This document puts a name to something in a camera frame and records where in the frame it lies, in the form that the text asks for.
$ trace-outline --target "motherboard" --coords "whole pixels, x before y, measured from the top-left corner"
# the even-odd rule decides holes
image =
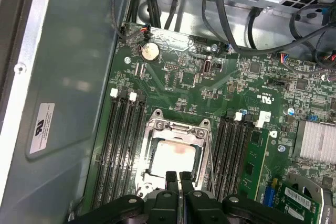
[[[140,29],[126,23],[123,33]],[[293,73],[278,54],[245,57],[228,43],[158,28],[120,38],[82,214],[122,195],[145,198],[175,170],[220,201],[240,194],[319,223],[327,203],[288,176],[336,195],[335,92],[324,74]]]

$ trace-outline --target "ul logo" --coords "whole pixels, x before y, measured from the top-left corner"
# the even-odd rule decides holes
[[[37,127],[36,127],[35,136],[37,136],[38,134],[42,132],[43,125],[44,125],[44,120],[41,120],[38,122]]]

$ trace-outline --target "silver heatsink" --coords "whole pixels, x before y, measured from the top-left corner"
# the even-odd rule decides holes
[[[294,156],[336,164],[336,127],[300,121]]]

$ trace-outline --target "cpu socket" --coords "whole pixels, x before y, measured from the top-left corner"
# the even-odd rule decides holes
[[[156,109],[146,124],[135,185],[145,197],[165,188],[168,171],[191,172],[196,190],[201,190],[211,154],[211,125],[208,119],[190,125],[167,120]]]

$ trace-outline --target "white label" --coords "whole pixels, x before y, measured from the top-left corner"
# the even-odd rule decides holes
[[[271,112],[261,111],[259,115],[259,120],[264,121],[265,123],[269,123],[271,120]]]
[[[305,220],[304,217],[291,207],[288,207],[288,213],[299,220]]]
[[[295,200],[297,203],[303,205],[304,207],[306,207],[308,210],[310,210],[310,206],[311,206],[311,202],[305,198],[303,198],[302,196],[300,196],[299,194],[297,194],[296,192],[294,192],[293,190],[289,189],[288,187],[286,187],[285,189],[285,194]]]
[[[33,132],[32,145],[29,151],[30,154],[46,148],[54,107],[54,103],[41,103]]]
[[[262,103],[265,103],[265,104],[272,104],[272,101],[271,101],[271,97],[267,97],[267,96],[262,96],[261,97],[262,99]]]

